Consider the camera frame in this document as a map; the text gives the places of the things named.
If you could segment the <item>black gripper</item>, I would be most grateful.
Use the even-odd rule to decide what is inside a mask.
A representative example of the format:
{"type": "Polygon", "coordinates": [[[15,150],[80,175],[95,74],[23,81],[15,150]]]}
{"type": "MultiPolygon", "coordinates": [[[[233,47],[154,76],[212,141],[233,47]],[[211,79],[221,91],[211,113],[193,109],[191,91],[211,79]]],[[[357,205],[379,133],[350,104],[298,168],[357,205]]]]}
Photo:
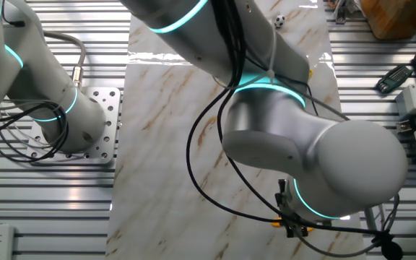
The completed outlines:
{"type": "Polygon", "coordinates": [[[302,238],[303,230],[301,219],[296,217],[287,201],[288,182],[286,179],[279,179],[279,192],[275,194],[277,207],[280,211],[280,217],[285,221],[288,238],[302,238]]]}

